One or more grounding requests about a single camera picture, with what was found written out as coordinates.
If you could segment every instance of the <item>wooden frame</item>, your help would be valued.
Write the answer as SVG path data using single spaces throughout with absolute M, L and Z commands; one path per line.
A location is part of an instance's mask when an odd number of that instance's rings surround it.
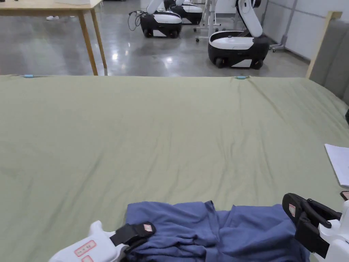
M 102 39 L 99 32 L 95 7 L 102 0 L 91 0 L 89 5 L 68 5 L 55 3 L 54 0 L 20 0 L 20 1 L 6 1 L 0 2 L 0 16 L 49 16 L 49 15 L 75 15 L 79 17 L 82 34 L 84 36 L 86 49 L 90 58 L 90 63 L 93 71 L 93 75 L 98 75 L 95 58 L 92 51 L 90 37 L 87 31 L 84 14 L 91 12 L 93 25 L 95 28 L 97 42 L 103 66 L 105 71 L 107 70 L 107 63 L 104 56 L 104 50 L 102 45 Z
M 309 79 L 311 72 L 313 71 L 314 64 L 316 62 L 316 59 L 318 58 L 318 54 L 319 54 L 319 51 L 320 51 L 320 48 L 321 48 L 322 42 L 324 40 L 324 37 L 325 37 L 325 34 L 326 34 L 326 31 L 327 31 L 327 28 L 328 28 L 330 21 L 332 19 L 339 19 L 341 17 L 342 17 L 342 12 L 337 12 L 337 11 L 329 11 L 328 12 L 328 14 L 326 16 L 326 20 L 325 20 L 324 30 L 322 32 L 322 36 L 321 36 L 320 42 L 318 44 L 317 50 L 315 52 L 315 55 L 314 55 L 313 59 L 311 60 L 310 65 L 308 67 L 308 71 L 306 73 L 306 78 Z

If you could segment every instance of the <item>green bed sheet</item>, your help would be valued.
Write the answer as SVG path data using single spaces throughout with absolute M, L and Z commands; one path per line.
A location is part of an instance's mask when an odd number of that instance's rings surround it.
M 0 77 L 0 258 L 48 261 L 127 205 L 340 211 L 324 144 L 349 147 L 348 106 L 302 78 Z

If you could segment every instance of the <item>wheel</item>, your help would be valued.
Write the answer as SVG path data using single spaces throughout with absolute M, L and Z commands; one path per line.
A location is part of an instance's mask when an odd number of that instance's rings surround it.
M 256 70 L 260 70 L 262 66 L 263 66 L 263 60 L 258 60 L 257 62 L 255 62 L 252 68 Z
M 178 32 L 177 32 L 177 31 L 172 31 L 172 32 L 170 33 L 170 37 L 171 37 L 171 38 L 177 38 L 177 37 L 178 37 Z
M 216 58 L 216 61 L 215 61 L 215 65 L 216 65 L 218 68 L 224 67 L 224 59 L 223 59 L 223 58 L 220 58 L 220 57 L 217 57 L 217 58 Z
M 143 34 L 144 34 L 144 36 L 145 36 L 146 38 L 150 38 L 150 37 L 151 37 L 151 33 L 150 33 L 150 31 L 148 31 L 148 29 L 144 29 L 144 30 L 143 30 Z

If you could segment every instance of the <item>gray headboard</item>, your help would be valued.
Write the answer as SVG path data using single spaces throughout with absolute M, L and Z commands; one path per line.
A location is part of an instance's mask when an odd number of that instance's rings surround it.
M 349 23 L 329 22 L 309 79 L 349 105 Z

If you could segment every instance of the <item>concrete floor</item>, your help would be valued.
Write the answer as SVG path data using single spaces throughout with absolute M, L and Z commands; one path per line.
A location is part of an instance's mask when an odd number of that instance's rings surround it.
M 303 77 L 306 74 L 308 64 L 290 52 L 269 52 L 259 71 L 218 69 L 208 59 L 208 41 L 195 42 L 200 32 L 195 34 L 194 26 L 183 26 L 178 39 L 146 39 L 140 27 L 130 31 L 128 13 L 140 8 L 140 0 L 105 1 L 97 10 L 108 75 Z M 86 15 L 86 20 L 98 73 L 104 75 L 91 16 Z M 222 18 L 225 25 L 230 21 Z M 0 17 L 0 24 L 0 74 L 92 75 L 77 17 L 55 21 L 46 21 L 44 17 Z

